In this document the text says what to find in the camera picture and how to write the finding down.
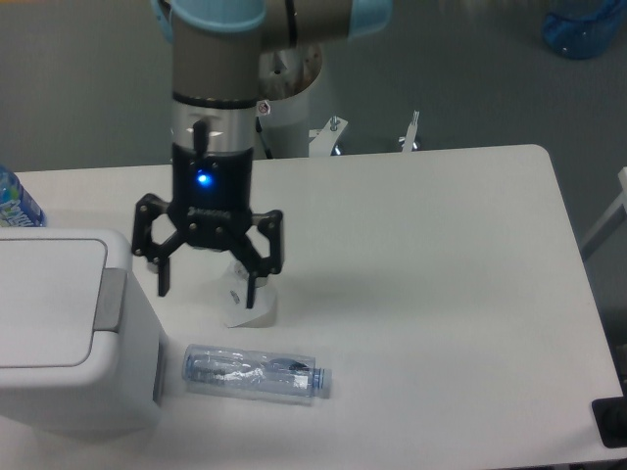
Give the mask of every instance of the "white tabletop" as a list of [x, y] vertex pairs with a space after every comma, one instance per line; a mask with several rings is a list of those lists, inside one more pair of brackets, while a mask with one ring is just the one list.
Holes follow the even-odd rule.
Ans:
[[[167, 166], [22, 174], [53, 226], [130, 236]], [[276, 324], [220, 324], [229, 254], [184, 247], [172, 288], [134, 270], [172, 339], [156, 429], [55, 436], [0, 418], [1, 468], [492, 469], [627, 456], [590, 403], [621, 394], [555, 181], [538, 147], [255, 162], [252, 207], [285, 212]], [[191, 342], [313, 355], [312, 406], [187, 395]]]

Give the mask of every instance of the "light blue robot joint cap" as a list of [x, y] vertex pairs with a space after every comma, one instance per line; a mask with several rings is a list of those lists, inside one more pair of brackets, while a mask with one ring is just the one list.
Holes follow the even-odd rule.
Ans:
[[380, 31], [392, 18], [392, 0], [353, 0], [349, 37]]
[[171, 0], [171, 6], [183, 21], [210, 32], [245, 32], [265, 19], [264, 0]]

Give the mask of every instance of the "water bottle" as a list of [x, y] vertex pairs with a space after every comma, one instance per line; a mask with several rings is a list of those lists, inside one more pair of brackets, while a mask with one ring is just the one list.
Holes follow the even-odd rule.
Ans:
[[0, 227], [42, 227], [46, 216], [14, 173], [0, 165]]
[[313, 357], [198, 345], [185, 352], [183, 379], [191, 392], [241, 398], [325, 398], [331, 383]]
[[559, 0], [545, 17], [542, 35], [558, 54], [590, 59], [611, 43], [625, 19], [627, 0]]

